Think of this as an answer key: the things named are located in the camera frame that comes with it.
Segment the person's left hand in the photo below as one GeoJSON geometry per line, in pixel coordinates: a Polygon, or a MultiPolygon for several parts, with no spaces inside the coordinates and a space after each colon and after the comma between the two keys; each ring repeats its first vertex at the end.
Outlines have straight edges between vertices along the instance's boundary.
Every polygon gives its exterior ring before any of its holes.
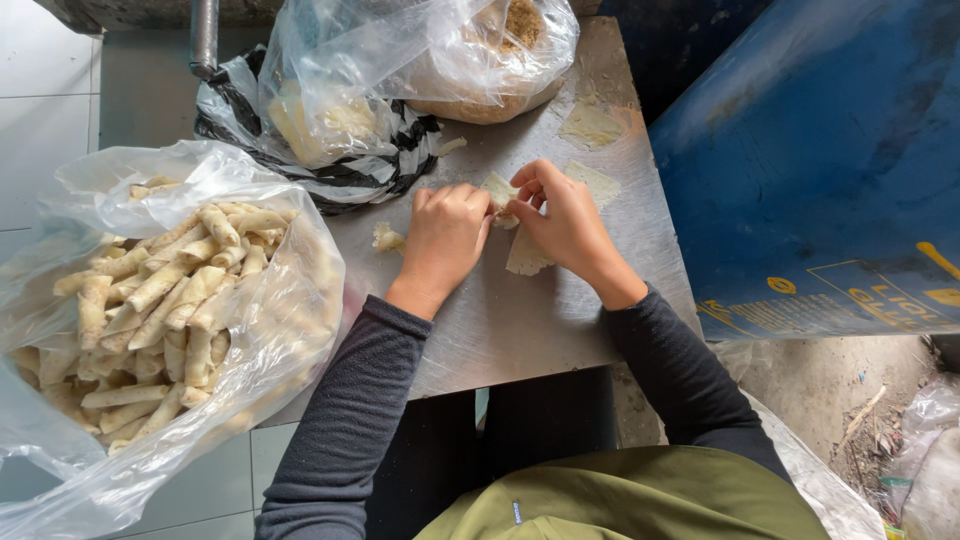
{"type": "Polygon", "coordinates": [[[470,184],[417,190],[403,268],[384,300],[432,320],[476,265],[492,222],[486,190],[470,184]]]}

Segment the metal pipe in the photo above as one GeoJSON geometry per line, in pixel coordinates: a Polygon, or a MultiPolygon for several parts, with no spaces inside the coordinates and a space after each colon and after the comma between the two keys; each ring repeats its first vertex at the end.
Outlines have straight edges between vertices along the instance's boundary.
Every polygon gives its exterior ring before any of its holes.
{"type": "Polygon", "coordinates": [[[217,70],[220,0],[193,0],[190,15],[190,72],[209,80],[217,70]]]}

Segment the olive green apron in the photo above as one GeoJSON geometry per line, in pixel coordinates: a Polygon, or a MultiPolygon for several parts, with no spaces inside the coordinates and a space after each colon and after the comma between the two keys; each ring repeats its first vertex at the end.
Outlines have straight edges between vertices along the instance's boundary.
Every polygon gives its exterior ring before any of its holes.
{"type": "Polygon", "coordinates": [[[829,540],[800,493],[737,454],[657,446],[579,455],[463,495],[417,540],[829,540]]]}

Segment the blue barrel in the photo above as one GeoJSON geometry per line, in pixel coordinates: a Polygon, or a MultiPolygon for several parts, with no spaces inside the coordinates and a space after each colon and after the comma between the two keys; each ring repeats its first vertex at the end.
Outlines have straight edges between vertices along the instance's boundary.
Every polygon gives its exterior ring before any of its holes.
{"type": "Polygon", "coordinates": [[[777,0],[650,129],[707,339],[960,331],[960,2],[777,0]]]}

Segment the black and white striped plastic bag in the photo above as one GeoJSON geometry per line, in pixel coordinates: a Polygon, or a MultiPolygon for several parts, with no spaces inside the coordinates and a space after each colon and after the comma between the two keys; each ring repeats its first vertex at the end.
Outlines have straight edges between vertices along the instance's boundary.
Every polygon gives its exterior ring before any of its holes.
{"type": "Polygon", "coordinates": [[[257,106],[257,75],[267,48],[260,44],[231,61],[200,83],[197,91],[197,138],[221,140],[242,148],[261,165],[310,193],[317,208],[334,215],[366,203],[380,203],[405,192],[421,174],[437,163],[440,126],[432,114],[387,100],[391,143],[386,155],[347,155],[332,164],[305,169],[280,133],[265,132],[257,106]]]}

